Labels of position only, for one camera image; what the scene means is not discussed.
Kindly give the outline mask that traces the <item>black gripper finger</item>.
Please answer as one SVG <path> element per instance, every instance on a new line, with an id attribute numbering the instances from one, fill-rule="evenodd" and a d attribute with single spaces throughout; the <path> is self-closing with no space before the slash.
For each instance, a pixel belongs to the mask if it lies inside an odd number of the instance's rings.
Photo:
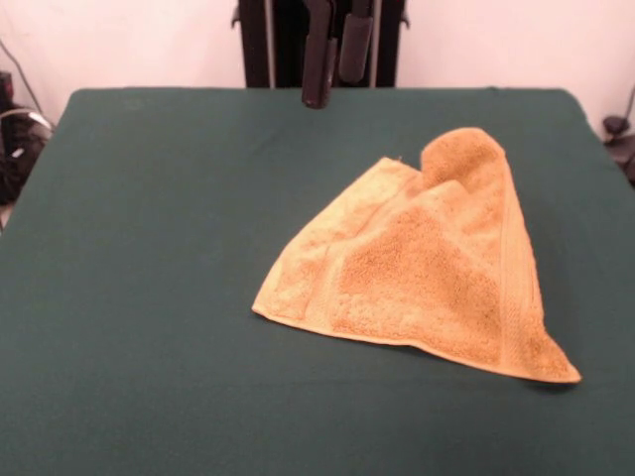
<path id="1" fill-rule="evenodd" d="M 359 82 L 363 78 L 372 30 L 372 1 L 352 1 L 341 38 L 338 74 L 342 81 Z"/>
<path id="2" fill-rule="evenodd" d="M 333 32 L 335 2 L 305 1 L 309 30 L 305 44 L 302 101 L 309 108 L 325 108 L 332 85 L 337 55 Z"/>

